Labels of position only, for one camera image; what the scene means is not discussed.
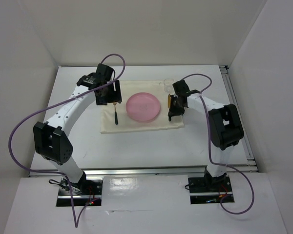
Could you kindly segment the gold fork green handle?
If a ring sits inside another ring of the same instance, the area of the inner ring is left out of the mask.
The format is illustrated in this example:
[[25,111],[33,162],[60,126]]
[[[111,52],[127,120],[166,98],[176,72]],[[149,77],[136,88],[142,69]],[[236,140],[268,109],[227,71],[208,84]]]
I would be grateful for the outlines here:
[[116,105],[117,105],[117,102],[114,102],[114,103],[113,103],[113,106],[114,106],[114,120],[115,120],[115,124],[118,125],[119,122],[118,122],[118,115],[117,115],[117,108],[116,108]]

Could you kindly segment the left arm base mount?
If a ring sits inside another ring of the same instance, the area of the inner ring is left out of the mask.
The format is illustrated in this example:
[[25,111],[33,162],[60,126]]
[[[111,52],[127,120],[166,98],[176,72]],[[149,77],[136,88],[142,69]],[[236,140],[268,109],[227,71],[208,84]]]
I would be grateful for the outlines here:
[[[50,179],[49,184],[58,186],[57,195],[57,207],[71,207],[71,192],[69,190],[68,183],[65,179],[60,181]],[[72,195],[74,206],[82,207],[86,204],[89,206],[101,206],[102,205],[102,189],[103,189],[103,179],[95,178],[92,180],[93,184],[86,188],[85,192],[72,187]]]

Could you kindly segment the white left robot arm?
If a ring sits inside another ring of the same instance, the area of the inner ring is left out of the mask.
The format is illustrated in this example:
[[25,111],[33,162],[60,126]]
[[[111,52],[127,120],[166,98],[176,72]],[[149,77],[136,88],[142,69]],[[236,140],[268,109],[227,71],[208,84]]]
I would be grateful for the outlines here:
[[70,102],[64,104],[46,122],[37,122],[33,127],[36,153],[67,176],[65,184],[69,184],[70,190],[77,195],[89,194],[96,184],[86,179],[85,172],[73,159],[73,146],[68,136],[90,104],[100,106],[122,102],[120,82],[114,77],[113,68],[98,64],[95,72],[78,80]]

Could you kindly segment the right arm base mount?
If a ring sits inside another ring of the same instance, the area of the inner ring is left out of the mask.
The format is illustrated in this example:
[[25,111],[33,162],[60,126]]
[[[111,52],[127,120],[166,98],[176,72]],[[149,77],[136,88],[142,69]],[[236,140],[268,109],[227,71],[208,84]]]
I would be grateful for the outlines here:
[[189,191],[191,204],[234,203],[230,178],[227,176],[221,183],[207,186],[202,177],[189,177],[184,186]]

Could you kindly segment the clear plastic cup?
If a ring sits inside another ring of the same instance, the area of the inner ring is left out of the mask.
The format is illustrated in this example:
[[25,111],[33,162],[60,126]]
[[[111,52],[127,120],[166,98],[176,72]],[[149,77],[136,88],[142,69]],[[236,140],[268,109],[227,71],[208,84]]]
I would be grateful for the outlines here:
[[168,94],[172,94],[174,92],[173,89],[174,79],[167,78],[163,81],[164,91]]

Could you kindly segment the pink round plate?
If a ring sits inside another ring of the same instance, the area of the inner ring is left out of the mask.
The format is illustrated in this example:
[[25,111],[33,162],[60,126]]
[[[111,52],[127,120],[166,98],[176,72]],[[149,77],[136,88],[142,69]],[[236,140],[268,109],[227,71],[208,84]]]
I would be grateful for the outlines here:
[[146,92],[133,94],[126,102],[129,118],[138,122],[150,122],[160,113],[161,104],[156,96]]

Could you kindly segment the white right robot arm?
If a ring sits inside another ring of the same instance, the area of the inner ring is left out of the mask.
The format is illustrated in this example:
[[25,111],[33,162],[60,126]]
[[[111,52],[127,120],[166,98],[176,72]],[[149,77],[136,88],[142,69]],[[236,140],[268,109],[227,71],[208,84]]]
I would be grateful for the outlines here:
[[190,90],[184,80],[172,85],[174,94],[168,96],[168,120],[182,116],[187,108],[207,117],[209,163],[204,171],[203,185],[215,191],[227,176],[227,165],[236,145],[244,137],[244,130],[233,104],[215,102],[197,90]]

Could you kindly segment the gold knife green handle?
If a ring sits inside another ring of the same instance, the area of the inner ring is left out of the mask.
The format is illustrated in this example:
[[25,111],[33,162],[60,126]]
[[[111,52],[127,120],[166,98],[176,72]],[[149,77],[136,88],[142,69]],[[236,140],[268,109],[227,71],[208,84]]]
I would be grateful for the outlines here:
[[169,94],[167,97],[167,107],[170,109],[171,107],[171,95]]

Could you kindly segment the cream cloth placemat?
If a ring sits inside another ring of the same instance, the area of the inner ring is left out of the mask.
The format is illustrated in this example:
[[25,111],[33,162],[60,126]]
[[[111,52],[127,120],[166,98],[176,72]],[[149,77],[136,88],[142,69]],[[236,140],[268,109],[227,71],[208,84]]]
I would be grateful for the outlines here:
[[184,127],[181,116],[168,119],[168,95],[173,80],[121,81],[122,103],[101,108],[101,133],[130,133]]

